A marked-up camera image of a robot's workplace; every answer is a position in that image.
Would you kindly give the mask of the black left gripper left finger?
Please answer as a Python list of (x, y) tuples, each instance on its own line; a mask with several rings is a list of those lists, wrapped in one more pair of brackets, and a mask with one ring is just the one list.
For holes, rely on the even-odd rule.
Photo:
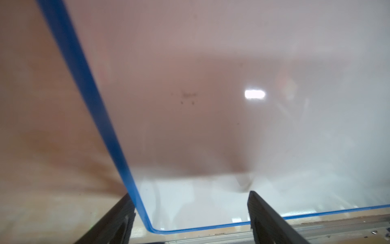
[(128, 244), (135, 217), (135, 206), (126, 194), (76, 243)]

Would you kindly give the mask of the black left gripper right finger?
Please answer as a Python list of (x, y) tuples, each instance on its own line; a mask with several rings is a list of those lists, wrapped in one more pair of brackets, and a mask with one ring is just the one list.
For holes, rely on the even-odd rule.
[(256, 244), (308, 243), (255, 191), (249, 192), (247, 207)]

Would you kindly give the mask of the blue-framed whiteboard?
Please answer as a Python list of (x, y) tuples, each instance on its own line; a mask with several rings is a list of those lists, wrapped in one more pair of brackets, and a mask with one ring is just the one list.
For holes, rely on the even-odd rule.
[(149, 232), (389, 207), (389, 1), (39, 6)]

